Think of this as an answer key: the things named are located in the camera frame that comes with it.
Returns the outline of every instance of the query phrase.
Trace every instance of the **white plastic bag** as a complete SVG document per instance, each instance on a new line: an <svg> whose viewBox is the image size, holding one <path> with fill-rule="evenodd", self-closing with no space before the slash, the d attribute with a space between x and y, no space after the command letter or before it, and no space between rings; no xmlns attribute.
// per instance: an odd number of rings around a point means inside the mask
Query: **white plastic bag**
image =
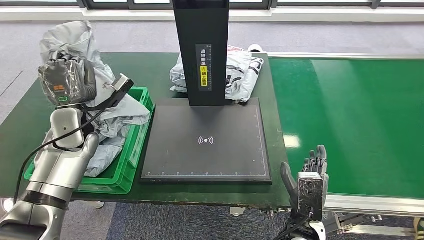
<svg viewBox="0 0 424 240"><path fill-rule="evenodd" d="M223 81L226 81L225 98L240 102L249 101L264 65L264 60L254 57L246 51L229 50L227 52L226 65L227 77L223 79ZM171 91L187 93L186 76L181 54L176 65L169 72L169 76L171 82L175 84L170 88Z"/></svg>
<svg viewBox="0 0 424 240"><path fill-rule="evenodd" d="M93 63L97 96L88 102L88 107L95 107L108 99L114 92L111 84L115 75L104 64L96 47L92 26L88 21L73 21L57 25L43 36L40 42L41 57L44 63L59 51L85 58ZM143 125L149 121L150 112L140 102L126 95L117 107L109 108L96 119L94 127L105 139L90 160L86 176L96 177L103 172L121 152L122 144L128 133L128 125Z"/></svg>

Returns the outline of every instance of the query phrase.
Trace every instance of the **table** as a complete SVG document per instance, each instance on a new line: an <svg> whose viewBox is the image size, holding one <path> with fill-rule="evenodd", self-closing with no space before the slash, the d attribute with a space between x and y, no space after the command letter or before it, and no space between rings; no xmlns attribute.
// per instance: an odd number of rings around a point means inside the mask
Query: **table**
<svg viewBox="0 0 424 240"><path fill-rule="evenodd" d="M274 95L270 64L266 54L259 54L265 63L258 79L253 97L259 97L263 125L270 162L273 185L246 184L141 184L136 180L127 195L74 193L73 200L199 204L211 206L288 207L289 196L280 178L280 164L287 161L283 134L280 126L277 102ZM155 102L159 98L181 97L169 90L172 86L170 69L176 64L177 53L104 53L102 59L109 64L116 76L125 74L135 86L148 88ZM50 114L54 107L43 95L36 81L0 126L0 196L11 197L15 181L25 157L43 141L50 128ZM28 184L23 181L21 191Z"/></svg>
<svg viewBox="0 0 424 240"><path fill-rule="evenodd" d="M330 182L324 210L424 217L420 154L424 150L420 138L424 134L424 60L286 53L269 53L268 60L265 54L260 56L265 65L253 97L261 101L273 185L136 182L128 195L75 193L73 199L286 208L289 197L280 179L280 163L289 159L295 175L309 150L325 144ZM102 57L116 75L124 73L137 86L148 87L153 101L182 96L168 90L176 53L104 53ZM20 165L41 144L53 110L36 82L0 126L0 181L9 183L0 186L1 197L13 195Z"/></svg>
<svg viewBox="0 0 424 240"><path fill-rule="evenodd" d="M326 209L424 216L423 57L269 55L291 169L327 149Z"/></svg>

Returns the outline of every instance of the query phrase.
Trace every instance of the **gray carpet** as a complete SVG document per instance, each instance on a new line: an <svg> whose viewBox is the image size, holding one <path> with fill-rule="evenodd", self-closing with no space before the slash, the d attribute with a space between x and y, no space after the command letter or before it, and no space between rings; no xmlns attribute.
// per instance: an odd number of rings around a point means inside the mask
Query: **gray carpet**
<svg viewBox="0 0 424 240"><path fill-rule="evenodd" d="M39 41L58 22L0 22L0 124L37 77ZM101 52L178 52L173 22L94 22ZM424 54L422 23L280 23L232 22L228 43L247 48L260 44L268 52ZM250 209L240 217L227 207L155 206L106 203L94 209L84 202L69 206L63 240L227 240L271 239L284 218L265 217ZM412 227L410 219L382 224ZM330 239L403 239L343 235Z"/></svg>

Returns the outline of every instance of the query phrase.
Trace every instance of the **table leg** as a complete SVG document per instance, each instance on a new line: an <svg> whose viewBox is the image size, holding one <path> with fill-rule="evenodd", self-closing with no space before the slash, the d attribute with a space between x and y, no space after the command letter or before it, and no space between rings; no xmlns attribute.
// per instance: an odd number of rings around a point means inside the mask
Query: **table leg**
<svg viewBox="0 0 424 240"><path fill-rule="evenodd" d="M245 210L246 210L245 207L230 207L229 213L233 215L234 217L238 217L242 215L245 212Z"/></svg>
<svg viewBox="0 0 424 240"><path fill-rule="evenodd" d="M86 203L95 207L96 209L101 209L105 206L105 202L103 201L86 201Z"/></svg>

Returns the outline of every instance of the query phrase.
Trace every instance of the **green plastic crate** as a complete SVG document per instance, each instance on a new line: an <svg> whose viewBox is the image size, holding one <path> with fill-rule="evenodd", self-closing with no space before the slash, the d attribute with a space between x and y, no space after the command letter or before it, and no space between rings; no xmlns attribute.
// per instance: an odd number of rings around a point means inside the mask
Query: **green plastic crate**
<svg viewBox="0 0 424 240"><path fill-rule="evenodd" d="M142 103L153 114L155 106L147 87L132 87L128 94ZM79 188L75 191L96 194L128 194L133 186L150 121L143 126L132 125L129 128L122 152L112 164L95 178L83 177ZM29 180L33 172L34 162L32 161L24 174L24 178Z"/></svg>

